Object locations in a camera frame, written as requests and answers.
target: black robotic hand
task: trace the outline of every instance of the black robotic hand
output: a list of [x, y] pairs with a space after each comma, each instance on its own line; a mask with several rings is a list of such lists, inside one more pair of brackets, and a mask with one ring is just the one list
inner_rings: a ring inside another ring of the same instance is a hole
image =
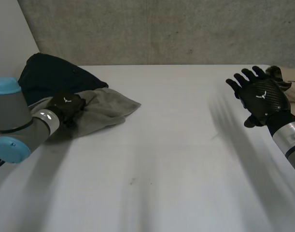
[[75, 126], [73, 118], [86, 105], [85, 99], [79, 95], [60, 91], [48, 102], [46, 109], [53, 111], [61, 123], [67, 127]]
[[275, 81], [257, 66], [253, 66], [253, 71], [257, 76], [248, 69], [242, 70], [249, 81], [238, 73], [234, 74], [240, 86], [231, 79], [225, 81], [233, 88], [235, 97], [252, 114], [244, 123], [248, 128], [266, 125], [276, 112], [290, 112], [290, 103]]

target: gray wall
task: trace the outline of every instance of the gray wall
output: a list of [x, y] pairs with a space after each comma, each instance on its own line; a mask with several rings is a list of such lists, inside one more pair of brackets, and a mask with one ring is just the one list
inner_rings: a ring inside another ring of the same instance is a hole
[[39, 52], [16, 0], [0, 0], [0, 77], [22, 73], [26, 60]]
[[41, 52], [77, 65], [295, 67], [295, 0], [18, 0]]

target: logo on hand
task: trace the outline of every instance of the logo on hand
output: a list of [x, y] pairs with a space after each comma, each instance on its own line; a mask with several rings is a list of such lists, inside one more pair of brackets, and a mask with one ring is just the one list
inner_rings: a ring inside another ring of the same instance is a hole
[[267, 94], [267, 92], [265, 91], [265, 92], [264, 92], [264, 95], [262, 95], [262, 96], [256, 96], [256, 97], [257, 97], [257, 98], [263, 98], [263, 99], [265, 99], [266, 94]]
[[64, 98], [64, 100], [65, 100], [65, 102], [72, 102], [72, 101], [67, 100], [66, 98]]

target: gray towel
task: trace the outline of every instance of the gray towel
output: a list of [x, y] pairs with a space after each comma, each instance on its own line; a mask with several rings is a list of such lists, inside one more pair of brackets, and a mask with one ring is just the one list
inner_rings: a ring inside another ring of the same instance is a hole
[[[102, 128], [125, 122], [125, 116], [136, 111], [141, 104], [137, 103], [115, 90], [98, 88], [78, 93], [86, 100], [86, 107], [74, 119], [75, 129], [61, 126], [51, 137], [50, 141], [73, 139], [90, 134]], [[35, 113], [46, 107], [51, 98], [45, 98], [33, 104], [30, 109]]]

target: white table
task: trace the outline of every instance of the white table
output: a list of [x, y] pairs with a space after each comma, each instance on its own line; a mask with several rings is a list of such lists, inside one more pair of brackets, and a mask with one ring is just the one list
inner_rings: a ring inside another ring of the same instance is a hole
[[295, 232], [295, 171], [225, 84], [244, 67], [83, 67], [142, 107], [4, 165], [0, 232]]

